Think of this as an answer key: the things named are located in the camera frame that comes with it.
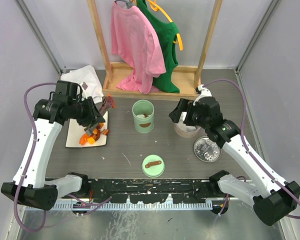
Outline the white square plate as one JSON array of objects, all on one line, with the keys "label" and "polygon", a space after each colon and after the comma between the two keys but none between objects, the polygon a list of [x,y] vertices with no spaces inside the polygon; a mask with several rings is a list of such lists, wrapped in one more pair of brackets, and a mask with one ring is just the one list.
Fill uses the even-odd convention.
[{"label": "white square plate", "polygon": [[106,145],[107,136],[103,134],[101,134],[100,138],[92,144],[90,144],[88,141],[84,145],[80,144],[80,140],[85,133],[86,132],[84,131],[83,126],[80,126],[75,119],[70,119],[65,147],[66,148],[89,148],[89,147],[100,147]]}]

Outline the white cloth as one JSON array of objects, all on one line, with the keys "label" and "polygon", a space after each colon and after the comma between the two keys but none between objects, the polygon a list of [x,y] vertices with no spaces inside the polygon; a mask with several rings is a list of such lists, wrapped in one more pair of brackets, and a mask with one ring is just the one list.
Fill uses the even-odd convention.
[{"label": "white cloth", "polygon": [[62,74],[60,79],[66,82],[79,84],[85,82],[88,86],[86,92],[88,97],[92,97],[95,104],[103,101],[103,88],[101,82],[92,65],[71,70],[69,73]]}]

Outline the metal serving tongs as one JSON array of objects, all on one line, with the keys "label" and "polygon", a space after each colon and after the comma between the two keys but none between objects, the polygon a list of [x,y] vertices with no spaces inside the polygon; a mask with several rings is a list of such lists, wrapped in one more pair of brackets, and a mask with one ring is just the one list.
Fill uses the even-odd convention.
[{"label": "metal serving tongs", "polygon": [[84,131],[88,135],[92,135],[95,128],[100,123],[104,123],[104,114],[107,112],[109,108],[115,108],[115,100],[109,101],[107,96],[103,99],[102,105],[99,109],[97,109],[96,105],[92,102],[92,100],[88,100],[89,104],[89,113],[87,117],[87,124],[84,126]]}]

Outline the mint green tin canister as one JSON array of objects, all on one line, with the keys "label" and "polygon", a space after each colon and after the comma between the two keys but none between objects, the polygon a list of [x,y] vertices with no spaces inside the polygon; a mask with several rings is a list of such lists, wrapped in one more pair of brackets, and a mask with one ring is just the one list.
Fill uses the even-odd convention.
[{"label": "mint green tin canister", "polygon": [[[145,99],[136,101],[132,106],[132,115],[135,130],[139,133],[146,134],[153,130],[154,124],[154,105]],[[137,118],[137,115],[147,114],[150,115],[146,118]]]}]

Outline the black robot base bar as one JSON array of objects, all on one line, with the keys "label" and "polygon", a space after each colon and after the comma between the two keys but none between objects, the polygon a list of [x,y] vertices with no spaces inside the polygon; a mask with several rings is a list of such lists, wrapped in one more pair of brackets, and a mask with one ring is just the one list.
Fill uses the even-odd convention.
[{"label": "black robot base bar", "polygon": [[100,203],[108,198],[111,203],[164,203],[172,197],[173,204],[205,203],[209,198],[226,197],[205,179],[106,179],[90,178],[86,194],[72,193],[77,198],[92,198]]}]

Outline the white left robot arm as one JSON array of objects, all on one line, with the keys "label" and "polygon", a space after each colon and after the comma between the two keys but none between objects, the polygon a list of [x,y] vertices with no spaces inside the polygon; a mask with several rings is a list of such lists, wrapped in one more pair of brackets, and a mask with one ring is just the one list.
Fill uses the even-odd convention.
[{"label": "white left robot arm", "polygon": [[46,180],[46,170],[55,141],[66,121],[73,119],[91,133],[103,115],[90,96],[77,83],[59,80],[48,99],[41,99],[30,115],[31,137],[21,165],[11,182],[4,182],[1,193],[15,203],[49,211],[55,202],[74,193],[85,198],[90,193],[88,176],[70,172],[65,177]]}]

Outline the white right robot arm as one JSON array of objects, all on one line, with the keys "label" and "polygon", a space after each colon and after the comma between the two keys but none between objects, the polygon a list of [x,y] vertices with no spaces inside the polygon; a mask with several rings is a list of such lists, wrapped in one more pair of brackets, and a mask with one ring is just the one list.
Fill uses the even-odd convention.
[{"label": "white right robot arm", "polygon": [[209,191],[215,197],[229,194],[250,205],[257,217],[272,226],[290,216],[300,206],[300,186],[278,175],[248,144],[240,128],[223,117],[218,101],[205,96],[198,101],[181,98],[169,114],[178,123],[185,113],[183,124],[201,127],[207,137],[231,156],[244,170],[252,183],[237,179],[221,170],[209,177]]}]

